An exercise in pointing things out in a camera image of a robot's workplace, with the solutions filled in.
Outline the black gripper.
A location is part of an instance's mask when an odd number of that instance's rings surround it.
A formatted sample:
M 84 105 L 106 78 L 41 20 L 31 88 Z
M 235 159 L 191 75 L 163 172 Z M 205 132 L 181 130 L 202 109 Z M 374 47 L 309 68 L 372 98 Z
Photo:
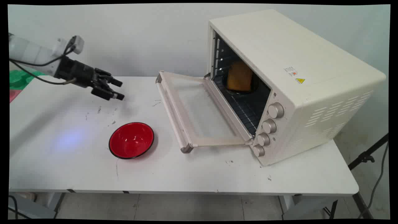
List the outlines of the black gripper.
M 91 93 L 105 100 L 111 98 L 123 100 L 125 98 L 125 95 L 115 92 L 108 85 L 108 83 L 111 83 L 121 87 L 123 82 L 115 79 L 109 72 L 93 68 L 67 56 L 61 58 L 54 77 L 66 81 L 75 79 L 72 84 L 82 88 L 92 87 Z

